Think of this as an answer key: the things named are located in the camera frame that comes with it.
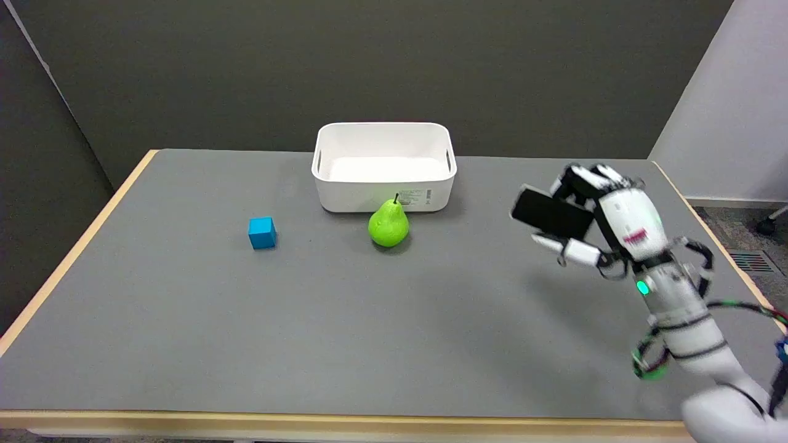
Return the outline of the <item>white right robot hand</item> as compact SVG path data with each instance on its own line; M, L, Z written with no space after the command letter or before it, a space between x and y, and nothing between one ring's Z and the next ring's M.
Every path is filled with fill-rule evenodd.
M567 165L550 188L550 196L590 213L610 250L579 239L540 229L532 239L557 255L557 263L594 267L599 271L623 263L620 279L629 267L658 257L668 247L668 238L661 217L643 189L641 180L626 177L611 166L578 163Z

